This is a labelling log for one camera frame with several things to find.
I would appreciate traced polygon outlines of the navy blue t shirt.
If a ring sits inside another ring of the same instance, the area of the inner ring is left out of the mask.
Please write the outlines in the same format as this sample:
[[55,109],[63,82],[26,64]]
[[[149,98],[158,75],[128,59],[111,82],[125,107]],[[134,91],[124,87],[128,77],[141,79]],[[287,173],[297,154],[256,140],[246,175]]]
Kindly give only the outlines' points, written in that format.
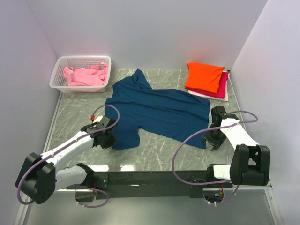
[[117,81],[105,103],[106,116],[118,120],[112,130],[116,150],[139,146],[141,128],[182,142],[209,126],[208,99],[176,89],[153,89],[139,69]]

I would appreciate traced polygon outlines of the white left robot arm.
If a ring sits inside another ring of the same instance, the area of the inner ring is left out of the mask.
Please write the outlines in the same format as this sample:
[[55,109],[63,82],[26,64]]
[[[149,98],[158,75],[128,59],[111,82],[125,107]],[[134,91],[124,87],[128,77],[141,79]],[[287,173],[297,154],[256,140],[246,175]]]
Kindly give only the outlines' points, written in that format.
[[63,144],[43,154],[29,154],[21,167],[15,186],[17,200],[23,205],[42,204],[51,195],[63,188],[75,186],[97,192],[94,171],[79,163],[71,168],[64,165],[86,150],[101,146],[103,149],[114,145],[111,130],[118,120],[100,116]]

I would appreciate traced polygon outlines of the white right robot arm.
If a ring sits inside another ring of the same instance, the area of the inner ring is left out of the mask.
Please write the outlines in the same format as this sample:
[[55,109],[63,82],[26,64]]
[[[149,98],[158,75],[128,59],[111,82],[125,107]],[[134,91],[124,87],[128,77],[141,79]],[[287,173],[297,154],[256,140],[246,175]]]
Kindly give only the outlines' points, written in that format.
[[211,109],[212,124],[204,133],[202,142],[217,150],[228,139],[234,155],[229,165],[211,164],[206,183],[216,187],[226,180],[234,185],[266,186],[269,182],[270,150],[246,132],[235,113],[227,113],[223,106]]

